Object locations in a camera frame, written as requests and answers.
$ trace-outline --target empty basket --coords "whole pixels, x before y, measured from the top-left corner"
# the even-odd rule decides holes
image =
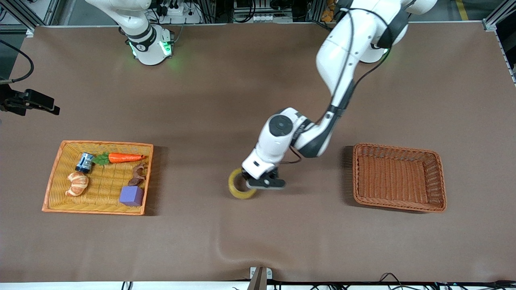
[[[353,197],[365,205],[443,212],[441,158],[431,150],[359,143],[353,150]]]

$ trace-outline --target wicker basket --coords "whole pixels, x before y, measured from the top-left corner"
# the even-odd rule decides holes
[[[353,150],[353,197],[365,205],[443,212],[441,158],[431,150],[359,143]]]
[[[152,153],[154,146],[144,143],[101,142],[101,141],[63,141],[50,173],[42,210],[44,212],[79,213],[79,214],[111,214],[111,215],[143,215],[149,176],[151,173]],[[137,162],[94,165],[87,177],[88,187],[82,195],[69,197],[65,192],[70,188],[68,175],[75,171],[75,166],[83,152],[102,154],[104,152],[120,152],[145,155],[143,162],[146,169],[143,174],[145,182],[142,206],[126,206],[120,203],[120,191],[133,177],[133,167]]]

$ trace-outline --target tape roll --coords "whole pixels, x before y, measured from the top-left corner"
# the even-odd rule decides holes
[[[240,191],[235,187],[235,179],[242,174],[242,168],[237,168],[231,172],[228,179],[229,191],[231,194],[238,199],[248,199],[256,193],[256,188],[249,189],[247,191]]]

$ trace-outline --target brown table surface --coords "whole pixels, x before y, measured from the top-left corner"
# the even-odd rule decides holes
[[[289,281],[514,279],[516,89],[480,23],[412,24],[322,157],[282,166],[283,191],[231,196],[228,175],[271,114],[326,109],[315,67],[326,35],[185,27],[174,57],[146,67],[116,28],[36,29],[22,46],[36,69],[13,88],[54,97],[61,115],[1,115],[0,281],[229,280],[256,265]],[[27,68],[19,57],[13,75]],[[147,216],[41,212],[57,148],[77,139],[157,146]],[[446,212],[355,203],[357,142],[439,152]]]

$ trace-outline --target purple cube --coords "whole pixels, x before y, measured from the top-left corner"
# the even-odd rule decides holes
[[[143,189],[138,186],[122,187],[120,202],[127,206],[141,206],[143,203]]]

